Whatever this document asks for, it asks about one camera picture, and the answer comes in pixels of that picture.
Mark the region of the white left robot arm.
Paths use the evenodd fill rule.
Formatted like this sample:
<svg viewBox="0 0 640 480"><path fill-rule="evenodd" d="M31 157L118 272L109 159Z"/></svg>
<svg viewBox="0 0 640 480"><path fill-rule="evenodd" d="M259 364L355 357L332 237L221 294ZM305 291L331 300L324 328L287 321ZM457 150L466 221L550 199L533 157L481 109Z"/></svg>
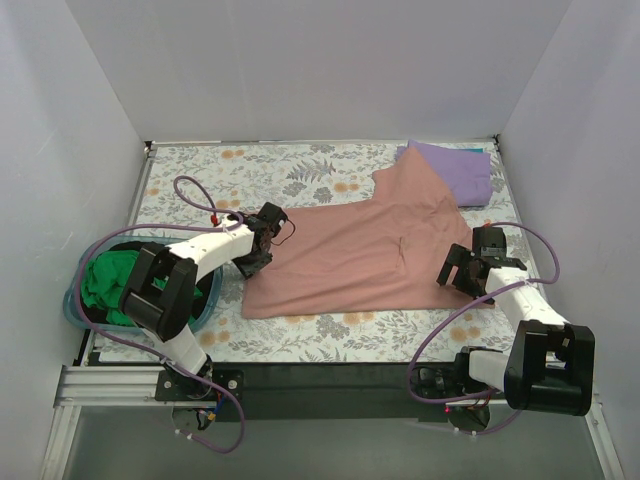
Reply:
<svg viewBox="0 0 640 480"><path fill-rule="evenodd" d="M178 387L193 400L205 398L213 386L206 370L212 362L189 326L197 283L229 262L244 278L253 277L271 263L272 241L288 222L285 211L270 202L254 214L215 216L210 232L141 247L119 301L119 310L180 373Z"/></svg>

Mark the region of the pink t shirt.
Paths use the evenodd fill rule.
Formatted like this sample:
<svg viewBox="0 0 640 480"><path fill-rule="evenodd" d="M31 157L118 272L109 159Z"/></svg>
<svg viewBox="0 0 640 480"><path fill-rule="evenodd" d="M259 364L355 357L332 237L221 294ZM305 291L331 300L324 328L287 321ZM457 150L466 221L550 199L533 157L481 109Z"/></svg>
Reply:
<svg viewBox="0 0 640 480"><path fill-rule="evenodd" d="M294 208L296 227L247 280L247 319L390 310L457 309L469 297L436 279L451 245L472 230L446 183L410 148L374 173L372 197Z"/></svg>

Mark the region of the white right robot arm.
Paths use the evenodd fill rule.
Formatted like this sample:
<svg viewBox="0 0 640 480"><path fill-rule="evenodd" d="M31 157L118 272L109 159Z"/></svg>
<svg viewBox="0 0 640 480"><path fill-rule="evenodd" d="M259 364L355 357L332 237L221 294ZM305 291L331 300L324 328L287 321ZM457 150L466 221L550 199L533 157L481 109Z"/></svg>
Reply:
<svg viewBox="0 0 640 480"><path fill-rule="evenodd" d="M437 283L450 282L473 299L491 292L515 329L507 353L465 347L455 357L452 383L464 397L486 387L504 394L516 410L584 416L591 408L595 336L570 323L544 299L524 263L507 255L498 226L476 227L472 247L451 246Z"/></svg>

